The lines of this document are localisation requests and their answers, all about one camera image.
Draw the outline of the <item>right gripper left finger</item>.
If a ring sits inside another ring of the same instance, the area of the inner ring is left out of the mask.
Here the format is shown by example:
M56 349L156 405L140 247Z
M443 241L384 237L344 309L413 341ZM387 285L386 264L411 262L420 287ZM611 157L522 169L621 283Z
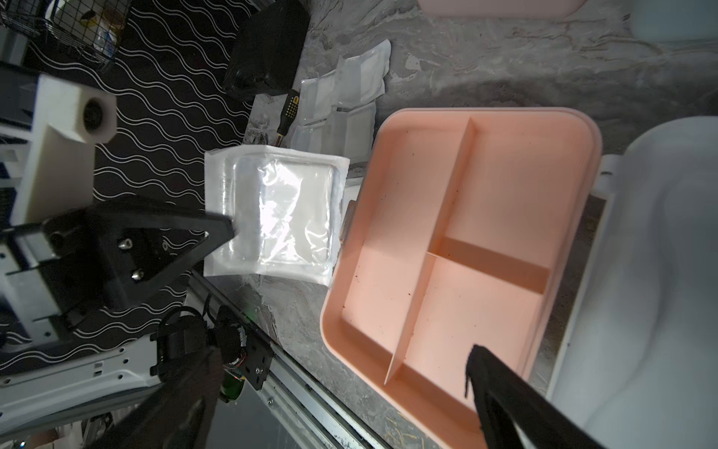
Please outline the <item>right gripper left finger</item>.
M220 350L192 355L93 448L204 448L224 379Z

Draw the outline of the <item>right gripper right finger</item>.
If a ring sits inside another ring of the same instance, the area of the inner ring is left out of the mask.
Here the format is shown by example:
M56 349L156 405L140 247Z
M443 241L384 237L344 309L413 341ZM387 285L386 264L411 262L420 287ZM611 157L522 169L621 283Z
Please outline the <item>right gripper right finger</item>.
M519 375L484 346L472 347L465 391L473 392L489 448L600 448Z

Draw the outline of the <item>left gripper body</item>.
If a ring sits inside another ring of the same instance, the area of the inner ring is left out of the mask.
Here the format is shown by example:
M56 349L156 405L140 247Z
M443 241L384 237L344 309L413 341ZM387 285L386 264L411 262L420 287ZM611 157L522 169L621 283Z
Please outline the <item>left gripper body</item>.
M26 335L1 352L18 354L72 340L72 331L102 303L102 268L84 213L67 213L1 231L1 312Z

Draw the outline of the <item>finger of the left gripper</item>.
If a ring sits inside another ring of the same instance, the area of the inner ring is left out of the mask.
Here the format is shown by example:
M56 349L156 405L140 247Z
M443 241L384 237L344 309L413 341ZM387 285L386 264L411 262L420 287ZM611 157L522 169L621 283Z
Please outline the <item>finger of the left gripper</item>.
M103 297L114 312L154 297L235 237L232 220L149 198L119 198L86 210L102 267ZM165 230L199 231L200 239L176 256L163 248Z

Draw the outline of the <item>white gauze packet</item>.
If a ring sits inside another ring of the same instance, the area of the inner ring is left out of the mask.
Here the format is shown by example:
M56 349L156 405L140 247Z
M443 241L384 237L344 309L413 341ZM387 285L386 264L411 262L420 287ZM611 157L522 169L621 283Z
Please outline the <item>white gauze packet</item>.
M328 117L336 98L336 71L321 77L302 80L297 119L301 125L319 122Z
M266 275L329 286L340 251L348 158L268 145L206 153L205 209L234 236L207 256L207 277Z
M305 153L329 155L331 127L327 121L299 125L292 136L289 147Z
M391 42L385 39L359 56L341 58L335 73L334 105L353 110L383 95L391 52Z
M348 158L352 164L368 162L373 148L376 103L343 112L331 112L323 133L323 153Z

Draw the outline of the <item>white pink first aid box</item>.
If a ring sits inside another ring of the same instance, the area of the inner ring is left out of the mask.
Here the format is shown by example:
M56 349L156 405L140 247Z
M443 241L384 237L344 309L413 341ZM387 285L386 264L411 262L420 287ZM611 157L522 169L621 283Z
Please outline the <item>white pink first aid box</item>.
M604 155L577 110L394 113L321 333L446 448L488 448L475 345L601 447L716 447L716 118Z

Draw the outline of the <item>blue orange first aid box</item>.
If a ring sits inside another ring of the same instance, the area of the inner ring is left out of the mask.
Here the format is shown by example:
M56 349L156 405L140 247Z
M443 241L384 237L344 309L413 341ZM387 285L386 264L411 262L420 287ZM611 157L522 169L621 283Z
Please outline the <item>blue orange first aid box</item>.
M652 43L717 39L717 0L636 0L630 28Z

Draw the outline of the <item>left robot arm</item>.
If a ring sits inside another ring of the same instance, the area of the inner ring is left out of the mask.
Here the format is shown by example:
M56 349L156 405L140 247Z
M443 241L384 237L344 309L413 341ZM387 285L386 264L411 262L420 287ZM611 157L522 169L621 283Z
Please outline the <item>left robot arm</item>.
M1 67L1 151L16 196L1 231L1 430L155 385L147 327L113 345L86 329L154 299L233 238L222 215L137 196L96 201L95 154L117 132L113 95Z

